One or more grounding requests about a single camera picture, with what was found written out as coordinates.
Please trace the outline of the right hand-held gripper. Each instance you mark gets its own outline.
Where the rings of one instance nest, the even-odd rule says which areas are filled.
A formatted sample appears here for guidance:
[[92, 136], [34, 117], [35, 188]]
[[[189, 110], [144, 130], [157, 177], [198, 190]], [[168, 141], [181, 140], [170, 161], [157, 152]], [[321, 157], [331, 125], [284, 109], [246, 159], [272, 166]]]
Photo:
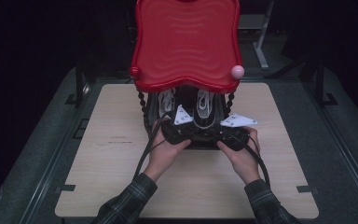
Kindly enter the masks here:
[[249, 141], [249, 132], [245, 130], [244, 127], [256, 124], [256, 119], [251, 119], [239, 114], [232, 114], [220, 122], [214, 137], [217, 141], [223, 142], [234, 151], [239, 151], [242, 150]]

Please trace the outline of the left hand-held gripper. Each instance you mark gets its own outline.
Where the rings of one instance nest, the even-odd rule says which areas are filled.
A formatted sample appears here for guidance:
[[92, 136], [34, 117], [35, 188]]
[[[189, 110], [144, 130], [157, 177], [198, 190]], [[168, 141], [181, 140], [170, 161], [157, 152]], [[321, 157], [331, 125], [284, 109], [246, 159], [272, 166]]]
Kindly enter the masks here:
[[197, 128], [194, 118], [186, 112], [182, 105], [179, 105], [174, 118], [165, 119], [162, 122], [161, 130], [170, 144], [177, 145], [185, 140], [191, 140]]

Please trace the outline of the black canvas sneaker white laces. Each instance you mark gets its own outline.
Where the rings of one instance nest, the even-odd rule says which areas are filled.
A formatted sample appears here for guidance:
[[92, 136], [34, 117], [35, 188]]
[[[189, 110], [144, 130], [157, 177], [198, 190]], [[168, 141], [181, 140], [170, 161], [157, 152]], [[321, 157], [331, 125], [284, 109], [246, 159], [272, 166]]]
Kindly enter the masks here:
[[158, 94], [158, 115], [160, 117], [175, 109], [175, 93], [176, 89], [169, 89]]
[[213, 112], [214, 94], [209, 91], [199, 90], [194, 112], [194, 122], [203, 129], [210, 127], [214, 121]]

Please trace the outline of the red and black shoe rack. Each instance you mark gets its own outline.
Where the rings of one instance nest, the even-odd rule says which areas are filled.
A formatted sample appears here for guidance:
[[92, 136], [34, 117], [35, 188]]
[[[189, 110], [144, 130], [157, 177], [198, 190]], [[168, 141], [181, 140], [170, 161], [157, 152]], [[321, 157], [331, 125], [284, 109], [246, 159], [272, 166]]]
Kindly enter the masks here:
[[[197, 128], [193, 147], [213, 147], [244, 71], [237, 32], [239, 0], [137, 0], [137, 40], [130, 75], [148, 133], [173, 119], [179, 105], [194, 118], [199, 90], [213, 98], [213, 124]], [[175, 109], [158, 115], [158, 94], [176, 89]]]

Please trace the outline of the person's right hand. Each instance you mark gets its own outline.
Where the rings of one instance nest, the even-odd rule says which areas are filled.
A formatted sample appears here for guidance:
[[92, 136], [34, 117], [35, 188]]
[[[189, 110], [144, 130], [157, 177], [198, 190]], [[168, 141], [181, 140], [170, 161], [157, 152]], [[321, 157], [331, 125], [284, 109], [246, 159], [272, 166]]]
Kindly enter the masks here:
[[[257, 130], [250, 127], [245, 127], [245, 130], [250, 134], [248, 146], [256, 155], [259, 155], [260, 145], [258, 143]], [[247, 149], [244, 148], [240, 151], [234, 151], [222, 142], [218, 142], [217, 146], [227, 155], [234, 171], [245, 185], [261, 178], [258, 163]]]

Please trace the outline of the person's left hand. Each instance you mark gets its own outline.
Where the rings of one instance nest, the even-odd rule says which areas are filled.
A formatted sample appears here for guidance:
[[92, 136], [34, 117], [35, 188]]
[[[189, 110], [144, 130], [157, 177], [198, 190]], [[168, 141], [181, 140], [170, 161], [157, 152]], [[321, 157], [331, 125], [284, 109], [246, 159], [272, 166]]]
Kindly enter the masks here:
[[157, 182], [191, 141], [185, 140], [177, 145], [172, 145], [166, 141], [161, 129], [157, 128], [157, 124], [154, 124], [154, 129], [157, 130], [157, 133], [153, 140], [149, 162], [144, 169], [144, 174]]

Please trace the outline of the black tape strip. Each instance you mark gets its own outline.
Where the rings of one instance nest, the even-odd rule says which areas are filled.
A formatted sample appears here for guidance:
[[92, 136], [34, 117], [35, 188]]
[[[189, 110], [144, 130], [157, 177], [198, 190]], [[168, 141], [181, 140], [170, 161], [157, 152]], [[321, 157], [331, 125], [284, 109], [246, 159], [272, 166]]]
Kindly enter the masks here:
[[62, 186], [58, 186], [55, 189], [56, 193], [60, 193], [62, 191], [74, 191], [76, 188], [76, 185], [62, 185]]
[[312, 194], [319, 194], [319, 190], [317, 188], [312, 188], [310, 186], [296, 186], [298, 193], [306, 193], [310, 192]]

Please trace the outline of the white metal stand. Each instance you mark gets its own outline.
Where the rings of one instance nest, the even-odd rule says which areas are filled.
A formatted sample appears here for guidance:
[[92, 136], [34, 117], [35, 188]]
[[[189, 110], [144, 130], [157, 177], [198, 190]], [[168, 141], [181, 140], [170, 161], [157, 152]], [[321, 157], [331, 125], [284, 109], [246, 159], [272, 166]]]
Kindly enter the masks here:
[[240, 0], [241, 14], [238, 28], [259, 33], [259, 37], [253, 43], [253, 48], [262, 70], [269, 69], [262, 46], [274, 5], [275, 0]]

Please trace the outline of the dark metal stand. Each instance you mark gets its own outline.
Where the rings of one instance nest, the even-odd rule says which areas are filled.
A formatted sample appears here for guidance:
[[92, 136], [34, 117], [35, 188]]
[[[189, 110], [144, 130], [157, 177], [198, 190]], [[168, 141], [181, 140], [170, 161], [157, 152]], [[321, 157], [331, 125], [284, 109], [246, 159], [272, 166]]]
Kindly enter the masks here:
[[318, 105], [325, 108], [327, 105], [338, 105], [338, 102], [332, 93], [324, 92], [324, 63], [321, 59], [317, 60], [315, 77], [315, 99]]
[[70, 94], [66, 99], [67, 105], [73, 105], [75, 108], [79, 108], [87, 94], [88, 81], [84, 74], [84, 63], [78, 61], [75, 67], [75, 78], [76, 78], [76, 92]]

